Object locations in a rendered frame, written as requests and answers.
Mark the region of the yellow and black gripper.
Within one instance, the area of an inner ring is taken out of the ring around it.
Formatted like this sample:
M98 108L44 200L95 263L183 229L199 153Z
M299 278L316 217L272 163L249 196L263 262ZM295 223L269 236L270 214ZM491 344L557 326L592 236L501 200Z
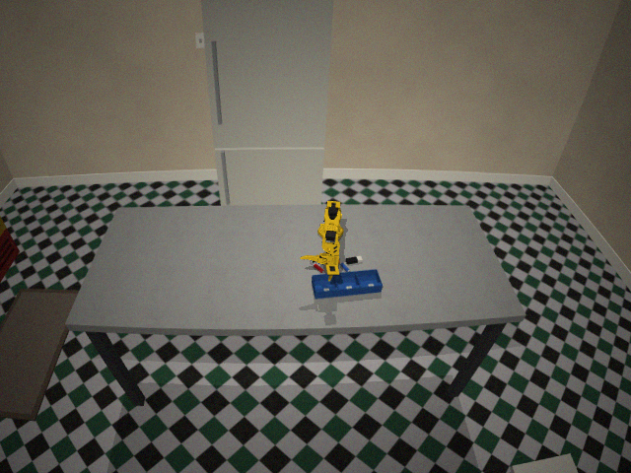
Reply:
M330 275L339 275L339 271L338 271L339 256L337 255L332 256L331 254L327 254L326 252L324 252L324 253L320 253L317 256L305 255L305 256L300 257L300 259L308 259L308 260L316 261L317 263L320 263L320 264L325 264L327 275L329 275L328 282L332 278L332 276Z

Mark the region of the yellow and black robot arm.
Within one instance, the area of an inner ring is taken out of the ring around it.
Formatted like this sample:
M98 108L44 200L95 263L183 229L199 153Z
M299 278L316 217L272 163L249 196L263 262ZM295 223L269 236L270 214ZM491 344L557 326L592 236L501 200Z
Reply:
M336 216L337 215L337 216ZM344 230L340 227L340 218L342 218L340 202L327 201L324 212L324 224L320 224L317 233L322 237L322 249L327 254L339 256L339 239L343 235ZM326 242L325 240L333 240L335 243Z

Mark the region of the blue open bin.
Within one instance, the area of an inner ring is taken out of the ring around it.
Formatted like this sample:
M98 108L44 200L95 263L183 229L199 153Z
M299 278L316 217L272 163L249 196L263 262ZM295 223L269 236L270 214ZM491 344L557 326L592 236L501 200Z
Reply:
M377 269L342 272L333 276L330 282L328 278L327 274L313 275L315 299L380 293L383 287Z

